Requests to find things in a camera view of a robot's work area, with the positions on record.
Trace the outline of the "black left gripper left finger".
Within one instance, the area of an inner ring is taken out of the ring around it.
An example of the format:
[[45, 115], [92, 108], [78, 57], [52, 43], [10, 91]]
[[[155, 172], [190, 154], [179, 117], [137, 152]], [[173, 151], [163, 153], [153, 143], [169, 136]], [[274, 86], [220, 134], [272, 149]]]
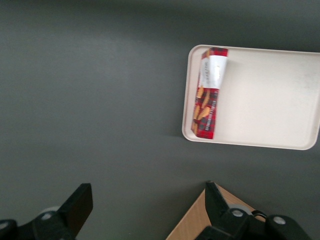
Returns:
[[82, 183], [58, 208], [32, 222], [36, 240], [75, 240], [93, 209], [92, 186]]

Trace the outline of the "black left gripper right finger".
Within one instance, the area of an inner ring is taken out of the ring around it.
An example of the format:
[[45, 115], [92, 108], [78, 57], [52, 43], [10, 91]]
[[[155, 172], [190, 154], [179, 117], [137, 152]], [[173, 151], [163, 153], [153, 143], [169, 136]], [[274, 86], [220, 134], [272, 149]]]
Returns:
[[203, 240], [265, 240], [265, 223], [245, 209], [236, 205], [230, 207], [218, 186], [206, 182], [205, 210], [210, 225], [202, 231]]

